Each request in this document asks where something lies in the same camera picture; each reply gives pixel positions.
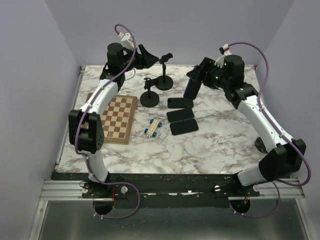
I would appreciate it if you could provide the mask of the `black phone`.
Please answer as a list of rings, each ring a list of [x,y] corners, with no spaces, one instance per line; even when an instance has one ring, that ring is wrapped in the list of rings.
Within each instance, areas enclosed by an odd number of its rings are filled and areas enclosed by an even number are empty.
[[[173,122],[170,124],[173,136],[187,134],[199,130],[197,121],[194,118]]]
[[[201,82],[194,82],[189,78],[183,93],[183,97],[187,99],[195,100],[200,90],[201,84],[202,84]]]
[[[194,113],[191,108],[183,108],[179,110],[169,111],[166,113],[170,123],[180,122],[194,118]]]
[[[184,97],[169,97],[167,99],[167,107],[169,109],[193,108],[194,102],[192,99]]]

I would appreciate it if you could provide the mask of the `black phone stand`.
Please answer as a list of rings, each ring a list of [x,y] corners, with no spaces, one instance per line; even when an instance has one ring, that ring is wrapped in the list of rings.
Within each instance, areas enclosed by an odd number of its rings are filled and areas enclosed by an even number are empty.
[[[173,79],[166,74],[166,62],[171,58],[173,58],[173,54],[169,52],[159,59],[159,63],[162,65],[162,75],[157,78],[158,83],[155,86],[162,91],[167,91],[173,87]]]
[[[144,89],[147,91],[140,96],[140,103],[146,108],[153,108],[159,103],[160,97],[156,92],[151,91],[151,87],[156,86],[159,81],[157,78],[149,77],[145,77],[144,80]]]

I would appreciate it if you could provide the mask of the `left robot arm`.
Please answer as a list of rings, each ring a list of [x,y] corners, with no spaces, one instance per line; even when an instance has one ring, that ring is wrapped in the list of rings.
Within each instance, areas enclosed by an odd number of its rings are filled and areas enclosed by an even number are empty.
[[[107,62],[102,69],[96,90],[78,110],[68,114],[69,142],[75,152],[83,156],[89,173],[89,180],[96,182],[93,191],[101,198],[107,197],[111,185],[106,182],[107,170],[101,148],[104,143],[102,115],[112,98],[125,82],[125,73],[132,70],[149,69],[159,58],[149,53],[142,44],[132,49],[120,43],[107,46]]]

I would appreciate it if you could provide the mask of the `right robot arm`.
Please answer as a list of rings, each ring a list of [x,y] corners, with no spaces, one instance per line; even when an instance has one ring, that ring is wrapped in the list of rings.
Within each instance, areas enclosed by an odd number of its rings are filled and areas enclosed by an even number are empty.
[[[189,82],[184,97],[194,100],[201,85],[223,89],[225,98],[239,110],[253,126],[261,138],[267,154],[257,166],[242,170],[234,175],[230,191],[241,196],[248,186],[272,182],[297,172],[302,165],[306,144],[302,139],[295,140],[285,131],[278,133],[279,124],[272,124],[263,114],[267,109],[258,103],[258,92],[244,81],[245,63],[239,55],[224,57],[221,66],[205,57],[186,76]]]

